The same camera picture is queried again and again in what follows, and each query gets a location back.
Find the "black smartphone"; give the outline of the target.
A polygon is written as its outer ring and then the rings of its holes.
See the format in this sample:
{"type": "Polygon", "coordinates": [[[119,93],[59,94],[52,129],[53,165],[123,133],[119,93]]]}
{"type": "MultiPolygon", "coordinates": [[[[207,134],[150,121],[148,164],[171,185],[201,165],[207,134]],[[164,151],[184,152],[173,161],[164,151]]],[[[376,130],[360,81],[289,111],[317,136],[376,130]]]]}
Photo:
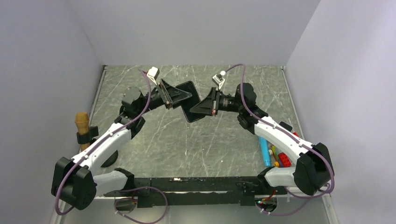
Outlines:
{"type": "Polygon", "coordinates": [[[194,83],[192,81],[187,81],[177,85],[176,88],[192,94],[190,98],[183,100],[181,102],[181,108],[183,110],[187,122],[192,123],[200,119],[203,119],[205,117],[204,114],[190,112],[190,109],[200,102],[200,97],[194,83]]]}

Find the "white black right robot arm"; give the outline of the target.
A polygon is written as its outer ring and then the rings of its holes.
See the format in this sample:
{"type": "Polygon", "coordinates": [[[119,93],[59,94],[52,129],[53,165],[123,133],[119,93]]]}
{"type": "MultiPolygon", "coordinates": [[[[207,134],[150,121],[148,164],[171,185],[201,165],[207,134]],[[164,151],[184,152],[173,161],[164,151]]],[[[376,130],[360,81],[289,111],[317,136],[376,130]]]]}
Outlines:
{"type": "Polygon", "coordinates": [[[268,140],[288,157],[289,167],[269,166],[257,176],[257,186],[262,193],[269,194],[276,187],[297,187],[305,195],[314,196],[334,177],[327,147],[294,135],[289,125],[277,123],[261,110],[256,97],[249,83],[239,84],[234,96],[225,95],[213,87],[206,98],[189,111],[204,116],[215,116],[218,111],[236,112],[238,122],[245,130],[268,140]]]}

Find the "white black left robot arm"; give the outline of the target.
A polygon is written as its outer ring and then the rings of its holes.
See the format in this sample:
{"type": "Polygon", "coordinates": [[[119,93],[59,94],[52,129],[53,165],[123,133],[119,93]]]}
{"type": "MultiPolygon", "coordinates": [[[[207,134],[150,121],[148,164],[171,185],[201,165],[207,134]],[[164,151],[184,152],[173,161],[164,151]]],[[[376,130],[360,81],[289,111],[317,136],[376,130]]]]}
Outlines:
{"type": "Polygon", "coordinates": [[[180,106],[186,112],[194,100],[195,90],[192,81],[171,86],[163,79],[146,95],[135,86],[125,89],[120,113],[109,129],[84,151],[71,159],[62,157],[57,161],[51,187],[57,213],[66,214],[60,211],[60,200],[83,210],[95,197],[112,191],[122,196],[130,195],[135,188],[134,174],[122,168],[103,175],[98,175],[97,171],[139,133],[145,124],[144,113],[162,105],[168,109],[180,106]]]}

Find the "lilac cased smartphone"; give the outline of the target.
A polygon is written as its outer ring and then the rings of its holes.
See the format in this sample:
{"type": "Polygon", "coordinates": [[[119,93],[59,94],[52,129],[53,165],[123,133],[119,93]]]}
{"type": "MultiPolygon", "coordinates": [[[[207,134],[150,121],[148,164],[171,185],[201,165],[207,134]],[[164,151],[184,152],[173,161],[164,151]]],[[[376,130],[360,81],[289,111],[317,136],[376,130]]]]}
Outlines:
{"type": "Polygon", "coordinates": [[[282,128],[284,128],[285,130],[289,131],[289,132],[292,132],[292,131],[293,131],[293,127],[292,127],[291,125],[289,125],[289,124],[283,122],[283,121],[281,121],[281,122],[279,123],[279,125],[280,125],[282,128]]]}

